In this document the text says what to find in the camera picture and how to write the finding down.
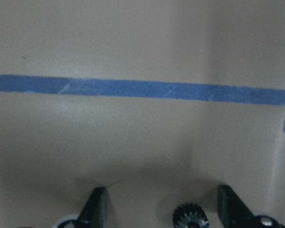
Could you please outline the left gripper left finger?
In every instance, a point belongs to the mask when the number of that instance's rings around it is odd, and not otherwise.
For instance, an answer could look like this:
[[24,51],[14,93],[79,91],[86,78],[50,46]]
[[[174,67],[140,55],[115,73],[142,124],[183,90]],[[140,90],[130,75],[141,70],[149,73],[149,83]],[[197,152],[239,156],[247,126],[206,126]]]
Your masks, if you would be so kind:
[[108,192],[106,187],[94,188],[78,216],[78,228],[104,228],[108,213]]

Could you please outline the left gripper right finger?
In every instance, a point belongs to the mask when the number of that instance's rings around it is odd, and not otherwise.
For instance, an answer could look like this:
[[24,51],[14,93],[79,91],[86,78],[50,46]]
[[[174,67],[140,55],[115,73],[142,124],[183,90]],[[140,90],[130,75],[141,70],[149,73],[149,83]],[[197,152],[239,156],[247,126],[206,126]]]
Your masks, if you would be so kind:
[[224,228],[262,228],[255,216],[229,185],[219,185],[218,218]]

